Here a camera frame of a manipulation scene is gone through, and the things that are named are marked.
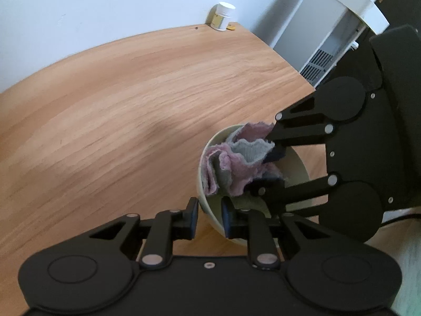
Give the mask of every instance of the yellow round object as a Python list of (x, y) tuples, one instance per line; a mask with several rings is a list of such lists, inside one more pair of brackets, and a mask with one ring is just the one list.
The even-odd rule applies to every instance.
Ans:
[(235, 30), (235, 25), (233, 23), (228, 23), (227, 30)]

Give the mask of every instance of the cloth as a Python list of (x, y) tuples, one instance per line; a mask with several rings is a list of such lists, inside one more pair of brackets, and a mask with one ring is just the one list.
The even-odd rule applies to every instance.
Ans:
[(216, 194), (220, 187), (230, 196), (240, 196), (246, 184), (256, 178), (282, 177), (275, 164), (263, 163), (275, 146), (264, 140), (273, 126), (264, 122), (247, 123), (230, 134), (224, 143), (206, 150), (201, 163), (206, 196)]

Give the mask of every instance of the table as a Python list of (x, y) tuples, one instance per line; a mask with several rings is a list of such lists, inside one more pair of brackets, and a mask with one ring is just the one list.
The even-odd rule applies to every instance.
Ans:
[[(129, 212), (183, 209), (214, 133), (272, 122), (312, 91), (241, 25), (196, 25), (83, 51), (0, 94), (0, 314), (27, 308), (17, 273), (31, 254)], [(323, 146), (299, 152), (312, 178), (325, 174)], [(246, 253), (203, 214), (196, 238), (174, 245)]]

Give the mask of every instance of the white bottle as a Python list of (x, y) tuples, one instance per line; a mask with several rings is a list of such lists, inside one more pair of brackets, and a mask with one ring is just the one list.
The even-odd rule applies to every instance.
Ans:
[(227, 29), (229, 20), (234, 13), (235, 7), (227, 2), (220, 2), (216, 7), (215, 15), (210, 23), (213, 29), (224, 31)]

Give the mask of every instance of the white wall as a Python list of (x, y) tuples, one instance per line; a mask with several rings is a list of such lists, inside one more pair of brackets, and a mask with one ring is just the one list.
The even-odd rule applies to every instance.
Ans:
[(0, 92), (71, 54), (163, 28), (204, 23), (227, 1), (269, 45), (302, 0), (0, 0)]

